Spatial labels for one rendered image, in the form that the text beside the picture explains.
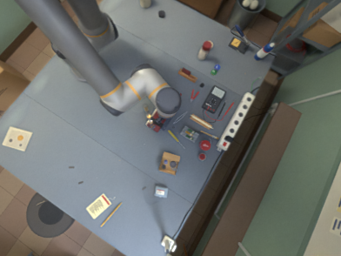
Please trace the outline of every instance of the table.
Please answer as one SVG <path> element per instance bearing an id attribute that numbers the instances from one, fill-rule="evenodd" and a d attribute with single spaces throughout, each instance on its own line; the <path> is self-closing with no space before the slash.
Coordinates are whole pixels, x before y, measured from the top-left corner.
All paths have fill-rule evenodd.
<path id="1" fill-rule="evenodd" d="M 162 237 L 177 236 L 220 157 L 213 145 L 207 159 L 199 161 L 198 143 L 207 137 L 202 135 L 193 144 L 179 132 L 184 125 L 204 130 L 189 116 L 202 117 L 201 105 L 212 86 L 218 85 L 226 90 L 225 109 L 236 103 L 224 121 L 214 124 L 211 133 L 219 136 L 251 82 L 265 76 L 272 57 L 256 62 L 252 46 L 245 55 L 235 52 L 228 47 L 232 39 L 228 28 L 174 0 L 153 0 L 148 10 L 140 8 L 138 0 L 104 0 L 101 9 L 118 29 L 119 38 L 100 51 L 117 77 L 124 81 L 137 65 L 148 63 L 182 93 L 181 109 L 172 121 L 188 113 L 180 123 L 170 122 L 169 128 L 186 150 L 167 131 L 155 133 L 144 126 L 142 106 L 152 108 L 147 98 L 113 117 L 92 88 L 78 82 L 54 56 L 0 119 L 1 140 L 10 126 L 33 132 L 26 152 L 1 146 L 0 162 L 122 253 L 164 255 Z M 159 10 L 166 12 L 165 19 L 158 17 Z M 197 52 L 205 40 L 213 41 L 214 48 L 201 62 Z M 221 70 L 212 76 L 216 63 Z M 198 78 L 195 84 L 177 74 L 182 67 Z M 200 91 L 193 103 L 192 89 Z M 163 152 L 181 156 L 175 177 L 158 171 Z M 167 199 L 154 197 L 158 184 L 169 188 Z M 102 193 L 114 198 L 112 209 L 123 204 L 100 228 L 110 209 L 94 220 L 85 208 Z"/>

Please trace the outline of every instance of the floor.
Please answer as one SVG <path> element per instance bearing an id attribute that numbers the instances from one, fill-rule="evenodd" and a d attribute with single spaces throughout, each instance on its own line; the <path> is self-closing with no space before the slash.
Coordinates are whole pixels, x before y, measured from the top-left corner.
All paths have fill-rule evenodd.
<path id="1" fill-rule="evenodd" d="M 235 0 L 229 0 L 224 3 L 215 20 L 225 25 L 235 2 Z M 64 1 L 62 5 L 76 23 L 77 17 L 68 3 Z M 244 33 L 251 41 L 263 46 L 269 43 L 276 28 L 276 22 L 258 15 L 244 30 Z M 50 40 L 37 28 L 7 60 L 7 63 L 31 81 L 54 55 Z M 205 204 L 198 204 L 193 212 L 195 216 L 192 221 L 193 228 L 197 227 L 198 221 L 204 216 L 205 208 L 215 198 L 219 183 L 223 181 L 221 176 L 227 171 L 226 166 L 218 179 L 213 179 L 214 181 L 211 181 L 211 185 L 207 187 L 208 198 L 203 200 Z M 30 252 L 33 252 L 35 256 L 122 255 L 76 221 L 67 232 L 53 239 L 37 236 L 28 227 L 25 216 L 27 205 L 35 193 L 29 186 L 0 166 L 0 256 L 26 256 Z M 193 231 L 184 231 L 180 234 L 183 244 L 191 239 Z M 176 253 L 176 255 L 181 254 L 183 254 L 182 250 Z"/>

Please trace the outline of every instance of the gray bucket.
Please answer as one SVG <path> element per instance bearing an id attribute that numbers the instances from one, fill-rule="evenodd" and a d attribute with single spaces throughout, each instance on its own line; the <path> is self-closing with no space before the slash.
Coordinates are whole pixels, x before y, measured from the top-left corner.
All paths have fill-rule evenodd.
<path id="1" fill-rule="evenodd" d="M 255 10 L 251 10 L 250 8 L 245 8 L 242 5 L 242 2 L 243 0 L 237 0 L 233 7 L 229 20 L 227 21 L 227 26 L 229 26 L 230 29 L 238 24 L 240 28 L 244 30 L 266 5 L 265 0 L 258 0 L 258 7 Z"/>

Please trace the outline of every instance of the multimeter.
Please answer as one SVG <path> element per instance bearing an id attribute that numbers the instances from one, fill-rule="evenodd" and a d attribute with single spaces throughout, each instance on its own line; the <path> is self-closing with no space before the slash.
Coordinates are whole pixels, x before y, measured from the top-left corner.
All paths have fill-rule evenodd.
<path id="1" fill-rule="evenodd" d="M 213 86 L 212 90 L 210 91 L 210 94 L 204 101 L 204 104 L 202 106 L 203 109 L 211 113 L 215 113 L 217 111 L 218 106 L 222 102 L 225 94 L 226 91 L 220 89 L 219 87 Z"/>

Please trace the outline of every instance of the red cap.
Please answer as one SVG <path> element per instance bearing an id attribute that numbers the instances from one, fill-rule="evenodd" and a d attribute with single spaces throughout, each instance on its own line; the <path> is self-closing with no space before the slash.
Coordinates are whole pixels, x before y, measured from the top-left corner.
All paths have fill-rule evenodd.
<path id="1" fill-rule="evenodd" d="M 205 41 L 203 44 L 203 50 L 209 51 L 212 48 L 212 44 L 209 41 Z"/>
<path id="2" fill-rule="evenodd" d="M 204 153 L 199 154 L 199 160 L 204 161 L 206 159 L 206 155 Z"/>
<path id="3" fill-rule="evenodd" d="M 199 146 L 203 151 L 208 151 L 211 148 L 211 142 L 209 140 L 203 140 L 200 142 Z"/>

